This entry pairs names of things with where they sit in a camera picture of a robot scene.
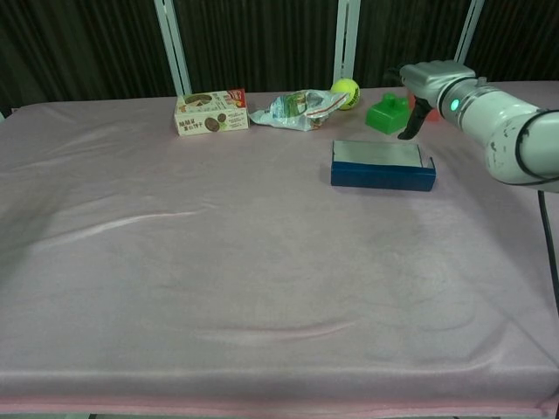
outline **cookie box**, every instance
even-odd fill
[[[176,99],[175,123],[180,135],[247,129],[245,90],[179,96]]]

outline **pink tablecloth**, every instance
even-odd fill
[[[502,88],[559,107],[557,82]],[[495,182],[444,121],[418,136],[432,192],[329,185],[332,140],[396,140],[363,123],[382,92],[312,133],[179,138],[172,98],[0,124],[0,411],[554,409],[535,191]]]

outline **plastic bag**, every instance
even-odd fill
[[[348,99],[348,93],[299,90],[279,96],[270,107],[251,113],[250,117],[260,125],[309,131],[319,128]]]

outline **green toy block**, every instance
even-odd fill
[[[369,108],[365,123],[381,133],[392,134],[408,124],[410,114],[407,98],[385,93],[383,100]]]

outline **black cable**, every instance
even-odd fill
[[[540,215],[542,216],[545,243],[548,246],[549,269],[551,270],[551,284],[553,285],[553,294],[556,298],[557,316],[559,316],[559,275],[557,274],[556,250],[553,245],[551,228],[549,227],[549,217],[548,210],[545,204],[545,194],[542,190],[538,190],[538,203],[540,204]],[[557,403],[556,419],[559,419],[559,403]]]

